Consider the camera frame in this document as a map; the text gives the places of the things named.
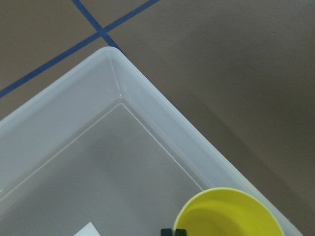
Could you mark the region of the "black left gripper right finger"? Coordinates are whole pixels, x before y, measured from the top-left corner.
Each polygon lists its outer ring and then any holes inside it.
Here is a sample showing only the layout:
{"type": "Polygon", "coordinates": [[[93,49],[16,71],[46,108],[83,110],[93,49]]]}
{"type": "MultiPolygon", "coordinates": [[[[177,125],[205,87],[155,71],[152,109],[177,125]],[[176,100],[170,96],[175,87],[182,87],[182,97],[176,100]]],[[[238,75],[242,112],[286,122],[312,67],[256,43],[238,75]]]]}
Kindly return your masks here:
{"type": "Polygon", "coordinates": [[[187,236],[187,232],[185,229],[176,229],[175,236],[187,236]]]}

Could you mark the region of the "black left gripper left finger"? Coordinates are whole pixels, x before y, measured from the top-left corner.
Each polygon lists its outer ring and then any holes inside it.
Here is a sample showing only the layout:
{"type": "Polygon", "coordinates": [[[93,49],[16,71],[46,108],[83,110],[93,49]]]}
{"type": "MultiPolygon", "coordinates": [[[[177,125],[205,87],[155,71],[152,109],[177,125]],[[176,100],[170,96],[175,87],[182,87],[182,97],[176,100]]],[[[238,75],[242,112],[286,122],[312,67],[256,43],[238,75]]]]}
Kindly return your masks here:
{"type": "Polygon", "coordinates": [[[171,228],[164,228],[160,231],[161,236],[173,236],[173,231],[171,228]]]}

